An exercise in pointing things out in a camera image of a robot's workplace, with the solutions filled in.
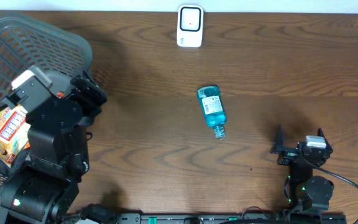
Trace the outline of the blue mouthwash bottle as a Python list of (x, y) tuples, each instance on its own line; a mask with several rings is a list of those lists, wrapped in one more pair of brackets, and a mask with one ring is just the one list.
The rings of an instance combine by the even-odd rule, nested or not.
[(197, 91), (197, 98), (202, 107), (207, 127), (213, 129), (216, 139), (225, 138), (224, 125), (227, 116), (221, 102), (219, 87), (217, 85), (204, 86)]

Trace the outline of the yellow snack bag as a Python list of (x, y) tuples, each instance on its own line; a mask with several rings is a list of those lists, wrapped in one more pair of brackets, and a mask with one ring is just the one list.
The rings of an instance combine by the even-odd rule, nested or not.
[(27, 136), (30, 124), (26, 122), (26, 115), (21, 105), (0, 112), (0, 160), (8, 167), (21, 150), (30, 148)]

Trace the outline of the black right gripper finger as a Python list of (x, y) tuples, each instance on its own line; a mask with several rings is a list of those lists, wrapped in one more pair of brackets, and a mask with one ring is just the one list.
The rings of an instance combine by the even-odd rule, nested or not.
[(283, 143), (283, 131), (282, 131), (282, 125), (280, 124), (278, 126), (278, 131), (277, 131), (277, 135), (275, 137), (275, 140), (273, 142), (273, 146), (274, 148), (279, 148), (279, 147), (283, 147), (284, 143)]
[(325, 137), (325, 135), (323, 133), (323, 130), (321, 128), (318, 129), (318, 136), (322, 137), (324, 139), (324, 141), (325, 141), (327, 146), (329, 145), (328, 140), (326, 139), (326, 137)]

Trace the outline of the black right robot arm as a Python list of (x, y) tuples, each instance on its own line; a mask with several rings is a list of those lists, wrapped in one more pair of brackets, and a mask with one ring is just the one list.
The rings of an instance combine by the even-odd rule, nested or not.
[(296, 147), (286, 147), (279, 127), (270, 153), (278, 156), (277, 164), (288, 167), (284, 194), (290, 208), (284, 210), (283, 219), (321, 223), (334, 190), (330, 180), (313, 174), (313, 169), (325, 164), (333, 153), (323, 131), (319, 129), (317, 135), (305, 137)]

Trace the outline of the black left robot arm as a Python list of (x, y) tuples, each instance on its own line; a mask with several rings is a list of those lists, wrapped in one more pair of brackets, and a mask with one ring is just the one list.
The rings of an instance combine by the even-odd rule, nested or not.
[(80, 75), (61, 84), (68, 93), (59, 98), (48, 78), (16, 78), (4, 100), (27, 110), (30, 148), (0, 188), (0, 223), (61, 222), (90, 169), (86, 129), (107, 96)]

